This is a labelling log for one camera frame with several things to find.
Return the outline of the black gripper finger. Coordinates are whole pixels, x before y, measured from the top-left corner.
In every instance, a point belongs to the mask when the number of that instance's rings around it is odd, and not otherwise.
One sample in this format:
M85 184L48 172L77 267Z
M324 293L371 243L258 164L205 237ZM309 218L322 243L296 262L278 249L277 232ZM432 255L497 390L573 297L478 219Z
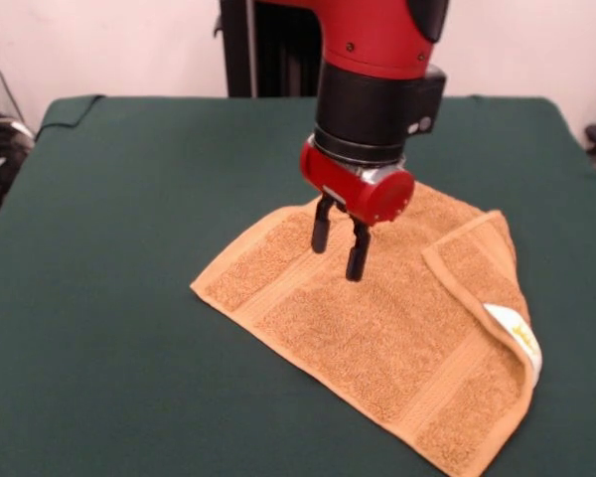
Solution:
M351 216L351 219L354 225L355 243L350 249L346 278L351 282L360 282L364 275L371 243L371 232L370 228L355 216Z
M311 237L311 247L315 253L323 253L327 248L330 220L329 213L335 204L335 200L323 194L316 205L314 225Z

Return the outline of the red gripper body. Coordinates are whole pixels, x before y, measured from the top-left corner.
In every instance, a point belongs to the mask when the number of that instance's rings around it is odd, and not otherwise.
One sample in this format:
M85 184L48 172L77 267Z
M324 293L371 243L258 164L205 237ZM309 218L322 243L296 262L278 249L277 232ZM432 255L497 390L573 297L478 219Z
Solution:
M313 134L300 156L300 169L307 182L369 227L393 222L410 203L415 179L403 165L404 159L380 167L342 163L319 150Z

